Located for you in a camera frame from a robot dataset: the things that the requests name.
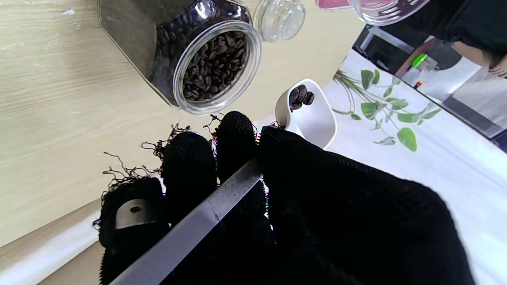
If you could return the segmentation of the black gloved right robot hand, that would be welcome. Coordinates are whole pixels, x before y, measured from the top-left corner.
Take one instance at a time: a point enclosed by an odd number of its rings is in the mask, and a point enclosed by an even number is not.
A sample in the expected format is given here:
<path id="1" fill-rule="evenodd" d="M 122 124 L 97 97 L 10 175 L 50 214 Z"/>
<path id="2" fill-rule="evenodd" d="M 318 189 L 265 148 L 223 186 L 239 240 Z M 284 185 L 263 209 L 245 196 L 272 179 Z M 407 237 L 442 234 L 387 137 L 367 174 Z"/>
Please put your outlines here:
<path id="1" fill-rule="evenodd" d="M 246 115 L 216 143 L 175 125 L 154 144 L 160 179 L 114 178 L 98 226 L 109 285 L 250 159 L 264 178 L 163 285 L 474 285 L 447 204 L 432 189 L 332 153 Z"/>

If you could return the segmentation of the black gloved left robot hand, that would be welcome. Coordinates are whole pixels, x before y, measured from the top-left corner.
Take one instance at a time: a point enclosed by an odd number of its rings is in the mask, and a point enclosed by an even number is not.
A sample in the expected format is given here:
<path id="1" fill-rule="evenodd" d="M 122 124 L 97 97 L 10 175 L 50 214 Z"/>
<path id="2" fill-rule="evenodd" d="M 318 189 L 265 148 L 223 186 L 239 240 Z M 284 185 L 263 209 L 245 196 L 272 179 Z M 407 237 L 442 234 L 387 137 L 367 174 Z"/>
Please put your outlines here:
<path id="1" fill-rule="evenodd" d="M 431 0 L 416 13 L 389 27 L 431 35 L 443 40 L 447 25 L 464 2 L 464 0 Z"/>

